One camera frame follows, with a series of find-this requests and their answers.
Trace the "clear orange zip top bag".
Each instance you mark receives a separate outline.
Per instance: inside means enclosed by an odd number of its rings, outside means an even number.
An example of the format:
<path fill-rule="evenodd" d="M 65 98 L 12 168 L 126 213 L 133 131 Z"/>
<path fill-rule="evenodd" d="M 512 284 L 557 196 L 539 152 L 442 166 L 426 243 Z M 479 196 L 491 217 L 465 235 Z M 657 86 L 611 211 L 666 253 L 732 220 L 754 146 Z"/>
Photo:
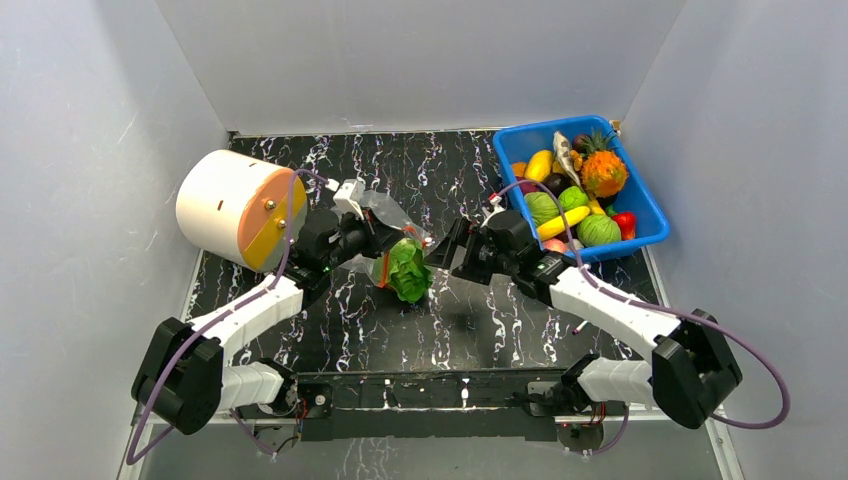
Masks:
<path fill-rule="evenodd" d="M 419 302 L 432 285 L 432 272 L 424 263 L 432 237 L 387 193 L 365 191 L 360 204 L 370 208 L 380 221 L 399 228 L 401 238 L 391 240 L 389 249 L 376 259 L 357 255 L 342 267 L 367 274 L 375 286 L 393 291 L 403 302 Z"/>

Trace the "green toy lettuce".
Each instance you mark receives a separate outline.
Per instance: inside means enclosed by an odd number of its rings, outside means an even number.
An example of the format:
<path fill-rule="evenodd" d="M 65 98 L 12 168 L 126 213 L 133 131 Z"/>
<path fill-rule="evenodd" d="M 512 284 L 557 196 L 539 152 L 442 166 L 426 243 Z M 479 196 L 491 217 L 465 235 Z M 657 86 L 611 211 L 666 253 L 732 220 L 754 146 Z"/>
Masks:
<path fill-rule="evenodd" d="M 371 267 L 371 279 L 379 288 L 387 288 L 400 301 L 415 304 L 429 291 L 432 272 L 424 263 L 424 250 L 419 241 L 404 238 Z"/>

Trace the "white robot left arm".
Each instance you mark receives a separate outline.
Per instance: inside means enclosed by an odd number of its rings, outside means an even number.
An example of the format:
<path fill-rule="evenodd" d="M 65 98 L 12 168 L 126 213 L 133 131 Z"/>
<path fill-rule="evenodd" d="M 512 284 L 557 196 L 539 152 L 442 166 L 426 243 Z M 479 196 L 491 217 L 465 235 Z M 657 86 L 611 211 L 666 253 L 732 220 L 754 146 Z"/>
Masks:
<path fill-rule="evenodd" d="M 263 405 L 275 416 L 293 412 L 295 373 L 271 360 L 235 365 L 235 354 L 315 303 L 343 264 L 378 258 L 415 227 L 407 214 L 386 208 L 309 213 L 296 237 L 283 239 L 276 272 L 191 323 L 168 318 L 158 325 L 131 387 L 142 419 L 157 415 L 191 435 L 214 415 L 241 407 Z"/>

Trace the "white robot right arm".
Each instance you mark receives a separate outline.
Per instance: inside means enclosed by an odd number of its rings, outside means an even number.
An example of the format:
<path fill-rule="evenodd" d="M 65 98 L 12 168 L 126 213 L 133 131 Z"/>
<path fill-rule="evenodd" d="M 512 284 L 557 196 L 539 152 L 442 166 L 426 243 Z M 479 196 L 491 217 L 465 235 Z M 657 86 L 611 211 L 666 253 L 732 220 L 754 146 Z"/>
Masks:
<path fill-rule="evenodd" d="M 507 276 L 525 296 L 586 320 L 637 352 L 636 360 L 587 354 L 546 391 L 516 394 L 534 415 L 587 414 L 609 401 L 638 403 L 697 429 L 743 379 L 726 339 L 710 329 L 710 317 L 694 323 L 637 307 L 635 298 L 586 279 L 573 259 L 543 249 L 516 211 L 495 213 L 483 226 L 456 219 L 424 262 L 478 284 Z"/>

